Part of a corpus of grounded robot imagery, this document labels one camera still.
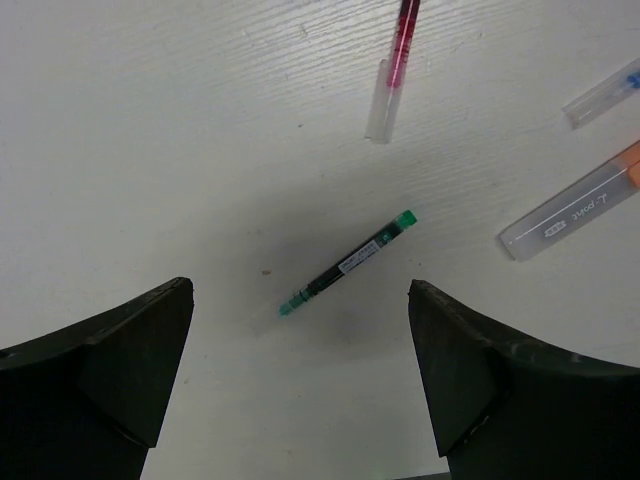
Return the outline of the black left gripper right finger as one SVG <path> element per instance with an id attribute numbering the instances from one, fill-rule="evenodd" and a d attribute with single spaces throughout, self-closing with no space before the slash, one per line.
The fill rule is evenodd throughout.
<path id="1" fill-rule="evenodd" d="M 415 280 L 409 323 L 454 479 L 635 479 L 639 371 L 534 338 Z"/>

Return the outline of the orange cap highlighter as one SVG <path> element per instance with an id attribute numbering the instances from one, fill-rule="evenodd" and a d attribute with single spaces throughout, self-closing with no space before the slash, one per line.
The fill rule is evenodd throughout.
<path id="1" fill-rule="evenodd" d="M 503 230 L 498 239 L 526 261 L 639 191 L 639 144 L 634 143 Z"/>

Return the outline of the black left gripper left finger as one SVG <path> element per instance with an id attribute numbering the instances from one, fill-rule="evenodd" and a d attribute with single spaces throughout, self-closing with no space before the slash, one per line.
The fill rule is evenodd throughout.
<path id="1" fill-rule="evenodd" d="M 2 349 L 2 478 L 140 478 L 159 440 L 193 310 L 193 283 L 177 277 Z"/>

